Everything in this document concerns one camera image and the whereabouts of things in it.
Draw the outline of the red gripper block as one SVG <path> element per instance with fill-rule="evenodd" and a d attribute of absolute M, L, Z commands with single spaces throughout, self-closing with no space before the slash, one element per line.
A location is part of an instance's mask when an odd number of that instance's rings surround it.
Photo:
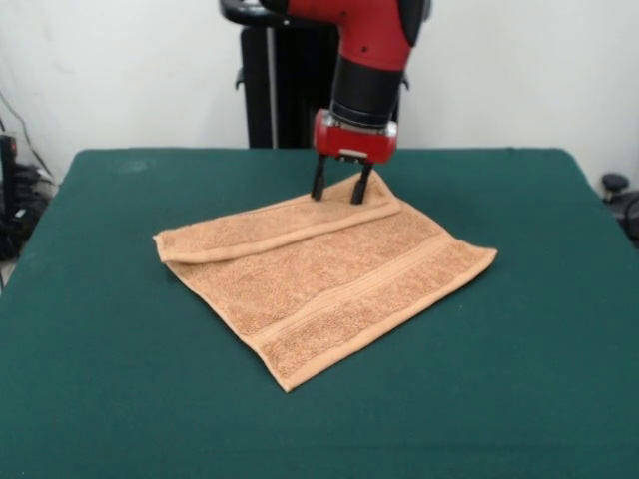
<path fill-rule="evenodd" d="M 319 202 L 324 190 L 326 156 L 352 158 L 362 161 L 361 174 L 354 185 L 350 203 L 363 203 L 372 164 L 385 164 L 397 146 L 398 125 L 389 121 L 382 129 L 366 129 L 341 123 L 327 109 L 319 109 L 315 116 L 314 147 L 319 153 L 314 173 L 311 197 Z"/>

